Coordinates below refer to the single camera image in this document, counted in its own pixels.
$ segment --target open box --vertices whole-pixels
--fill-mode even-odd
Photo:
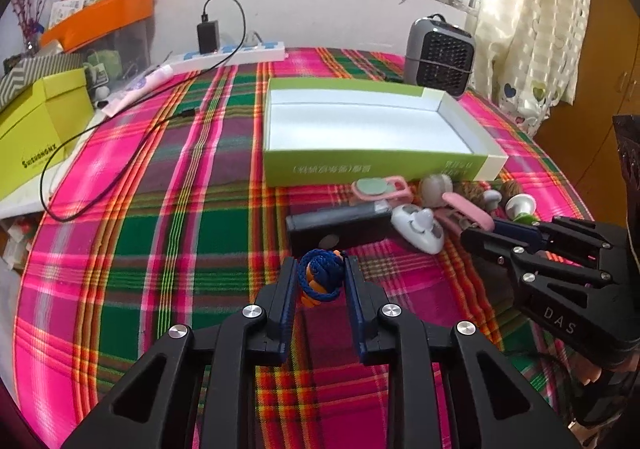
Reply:
[[[264,113],[269,186],[446,173],[494,180],[507,155],[448,93],[358,79],[271,79]]]

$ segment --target wooden cabinet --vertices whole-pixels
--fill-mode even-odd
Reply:
[[[639,27],[640,19],[628,0],[591,0],[574,104],[560,102],[552,108],[535,137],[574,186],[604,148],[611,117],[620,112],[630,85]],[[636,97],[640,97],[640,86],[634,90]]]
[[[553,108],[535,137],[594,218],[619,225],[626,193],[611,118],[640,113],[639,29],[628,0],[591,0],[574,104]]]

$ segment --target power adapter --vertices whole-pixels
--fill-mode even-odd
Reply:
[[[209,21],[206,15],[202,15],[202,23],[198,29],[198,49],[200,54],[210,54],[218,51],[220,46],[220,32],[218,31],[218,22]]]

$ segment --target curtain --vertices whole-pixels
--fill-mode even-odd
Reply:
[[[590,0],[481,0],[470,85],[529,136],[575,96]]]

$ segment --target white shelf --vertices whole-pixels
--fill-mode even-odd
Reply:
[[[103,112],[96,111],[94,117],[86,127],[96,125],[98,122],[103,121],[104,118],[105,115]],[[78,142],[76,142],[76,146],[68,158],[47,169],[42,184],[45,203],[49,203],[50,197],[58,188],[60,182],[62,182],[72,162],[76,156],[78,156],[78,153],[80,153],[82,145],[89,139],[92,133],[93,131],[89,131],[82,135],[78,139]],[[42,203],[40,203],[40,174],[18,187],[6,198],[0,200],[0,219],[29,214],[30,212],[41,212],[42,210],[44,210],[44,208],[42,207]]]

